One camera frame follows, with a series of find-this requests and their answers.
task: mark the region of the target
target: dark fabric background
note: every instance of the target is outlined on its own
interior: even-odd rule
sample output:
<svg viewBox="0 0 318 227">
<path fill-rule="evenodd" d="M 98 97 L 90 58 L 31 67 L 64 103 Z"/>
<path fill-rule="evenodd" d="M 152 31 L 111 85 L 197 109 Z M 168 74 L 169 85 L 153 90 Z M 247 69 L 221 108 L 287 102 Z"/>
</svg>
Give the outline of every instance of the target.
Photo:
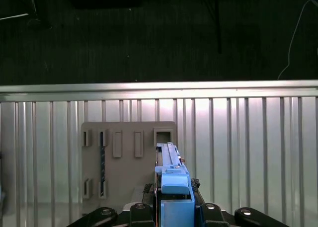
<svg viewBox="0 0 318 227">
<path fill-rule="evenodd" d="M 201 0 L 144 0 L 131 10 L 39 0 L 51 30 L 30 30 L 26 18 L 0 21 L 0 85 L 277 79 L 305 1 L 220 0 L 220 55 Z M 21 11 L 12 0 L 0 4 L 0 15 Z M 318 78 L 317 48 L 310 3 L 281 79 Z"/>
</svg>

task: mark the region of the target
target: corrugated metal wall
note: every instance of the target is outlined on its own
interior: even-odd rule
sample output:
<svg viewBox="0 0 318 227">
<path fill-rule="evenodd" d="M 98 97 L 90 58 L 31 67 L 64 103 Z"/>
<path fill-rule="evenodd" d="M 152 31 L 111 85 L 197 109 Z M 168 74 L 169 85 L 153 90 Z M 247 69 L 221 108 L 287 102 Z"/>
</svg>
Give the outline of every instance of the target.
<svg viewBox="0 0 318 227">
<path fill-rule="evenodd" d="M 253 97 L 0 103 L 4 227 L 78 218 L 85 121 L 175 121 L 206 201 L 318 225 L 317 98 Z"/>
</svg>

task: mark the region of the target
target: gray plastic board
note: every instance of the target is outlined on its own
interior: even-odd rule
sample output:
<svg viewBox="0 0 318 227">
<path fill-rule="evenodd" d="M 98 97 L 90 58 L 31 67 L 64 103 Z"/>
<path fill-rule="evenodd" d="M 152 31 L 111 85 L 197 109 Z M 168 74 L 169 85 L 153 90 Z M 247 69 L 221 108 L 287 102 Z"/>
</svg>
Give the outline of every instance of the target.
<svg viewBox="0 0 318 227">
<path fill-rule="evenodd" d="M 82 139 L 82 213 L 121 212 L 155 177 L 156 144 L 176 144 L 174 122 L 86 122 Z"/>
</svg>

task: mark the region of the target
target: black plastic part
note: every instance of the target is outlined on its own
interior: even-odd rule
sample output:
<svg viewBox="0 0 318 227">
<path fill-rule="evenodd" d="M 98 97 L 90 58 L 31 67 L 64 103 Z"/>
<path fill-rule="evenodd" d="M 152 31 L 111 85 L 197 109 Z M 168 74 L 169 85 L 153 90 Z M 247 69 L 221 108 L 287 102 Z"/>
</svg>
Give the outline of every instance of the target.
<svg viewBox="0 0 318 227">
<path fill-rule="evenodd" d="M 154 227 L 152 209 L 149 205 L 136 203 L 130 208 L 131 227 Z"/>
<path fill-rule="evenodd" d="M 240 208 L 235 211 L 235 216 L 222 211 L 213 203 L 204 203 L 204 200 L 196 186 L 195 198 L 195 227 L 288 227 L 287 225 L 252 208 Z M 123 211 L 117 215 L 111 208 L 99 208 L 68 227 L 154 227 L 156 201 L 154 198 L 153 184 L 147 184 L 144 188 L 142 203 L 134 204 L 129 211 Z"/>
<path fill-rule="evenodd" d="M 117 212 L 112 208 L 98 208 L 70 224 L 68 227 L 110 227 L 116 222 L 117 217 Z"/>
<path fill-rule="evenodd" d="M 191 179 L 191 187 L 192 187 L 193 191 L 197 191 L 199 189 L 200 185 L 201 184 L 200 184 L 199 179 L 194 179 L 194 178 Z"/>
<path fill-rule="evenodd" d="M 229 227 L 225 222 L 222 210 L 212 203 L 205 203 L 199 209 L 199 225 L 202 227 Z"/>
<path fill-rule="evenodd" d="M 235 221 L 243 227 L 288 227 L 262 212 L 248 207 L 235 211 Z"/>
</svg>

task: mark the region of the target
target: white wire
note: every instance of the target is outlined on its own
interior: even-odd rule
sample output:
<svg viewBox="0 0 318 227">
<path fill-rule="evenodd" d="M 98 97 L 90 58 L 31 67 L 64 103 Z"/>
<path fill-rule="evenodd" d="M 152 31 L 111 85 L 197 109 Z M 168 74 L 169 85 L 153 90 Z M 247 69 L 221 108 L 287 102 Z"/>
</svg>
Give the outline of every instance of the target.
<svg viewBox="0 0 318 227">
<path fill-rule="evenodd" d="M 294 30 L 294 34 L 293 34 L 293 36 L 292 36 L 292 40 L 290 41 L 290 44 L 289 44 L 289 49 L 288 49 L 288 64 L 287 64 L 287 66 L 280 72 L 280 74 L 278 75 L 278 77 L 277 77 L 278 80 L 279 80 L 280 76 L 284 73 L 284 71 L 285 71 L 285 70 L 289 67 L 289 65 L 290 65 L 290 50 L 292 49 L 292 44 L 293 44 L 293 41 L 294 41 L 294 37 L 295 37 L 296 31 L 297 31 L 297 28 L 298 28 L 300 19 L 302 18 L 303 11 L 304 11 L 306 5 L 307 5 L 310 1 L 311 1 L 311 0 L 308 0 L 308 1 L 303 5 L 302 11 L 300 12 L 300 15 L 299 15 L 299 18 L 298 18 L 298 22 L 297 22 L 297 24 L 296 24 L 296 27 L 295 27 L 295 30 Z"/>
</svg>

